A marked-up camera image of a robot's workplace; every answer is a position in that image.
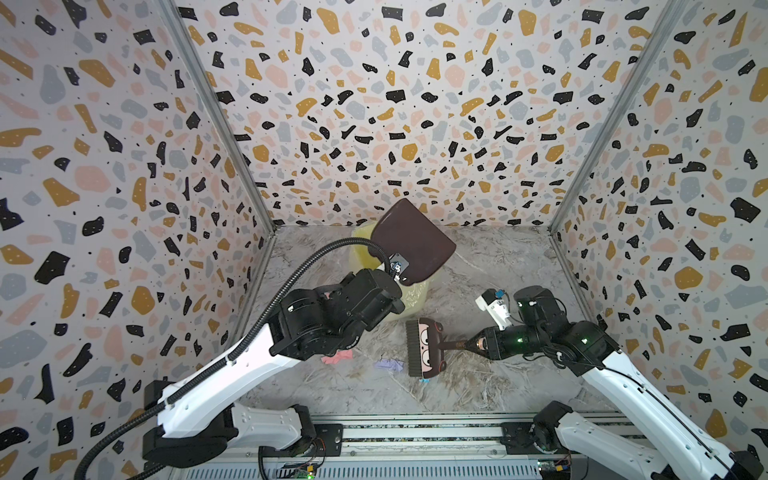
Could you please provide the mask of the brown cartoon face brush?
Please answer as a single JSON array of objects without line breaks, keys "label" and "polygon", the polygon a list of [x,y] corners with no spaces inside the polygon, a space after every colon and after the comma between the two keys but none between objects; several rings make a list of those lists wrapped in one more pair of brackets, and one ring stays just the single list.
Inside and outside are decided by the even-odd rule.
[{"label": "brown cartoon face brush", "polygon": [[443,337],[443,325],[429,318],[405,322],[408,375],[432,379],[446,370],[445,352],[466,350],[479,352],[479,337],[449,341]]}]

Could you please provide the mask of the brown dustpan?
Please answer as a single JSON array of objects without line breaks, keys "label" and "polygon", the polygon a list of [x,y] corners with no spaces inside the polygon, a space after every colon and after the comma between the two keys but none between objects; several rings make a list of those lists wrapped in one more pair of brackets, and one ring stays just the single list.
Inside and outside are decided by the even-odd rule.
[{"label": "brown dustpan", "polygon": [[381,217],[370,239],[389,258],[400,254],[409,262],[399,278],[404,286],[428,280],[456,250],[456,244],[406,198],[396,202]]}]

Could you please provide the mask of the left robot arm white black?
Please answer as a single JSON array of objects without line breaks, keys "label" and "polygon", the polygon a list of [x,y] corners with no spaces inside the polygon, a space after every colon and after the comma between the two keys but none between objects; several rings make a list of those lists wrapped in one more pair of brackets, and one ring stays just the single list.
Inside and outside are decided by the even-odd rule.
[{"label": "left robot arm white black", "polygon": [[316,437],[307,407],[256,409],[240,398],[314,356],[350,349],[364,332],[404,308],[399,284],[383,270],[362,269],[335,285],[285,294],[253,339],[242,339],[205,370],[155,388],[166,408],[143,437],[143,459],[189,468],[229,448],[303,453]]}]

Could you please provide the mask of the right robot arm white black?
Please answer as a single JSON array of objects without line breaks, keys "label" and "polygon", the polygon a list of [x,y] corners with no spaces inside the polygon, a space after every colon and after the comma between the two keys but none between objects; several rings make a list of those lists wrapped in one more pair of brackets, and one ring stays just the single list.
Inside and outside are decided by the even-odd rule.
[{"label": "right robot arm white black", "polygon": [[649,447],[619,436],[553,401],[532,422],[544,453],[575,451],[626,479],[758,479],[764,467],[732,451],[686,417],[634,366],[599,325],[571,322],[542,286],[514,295],[488,289],[475,300],[494,320],[470,344],[490,360],[545,357],[598,390],[645,436]]}]

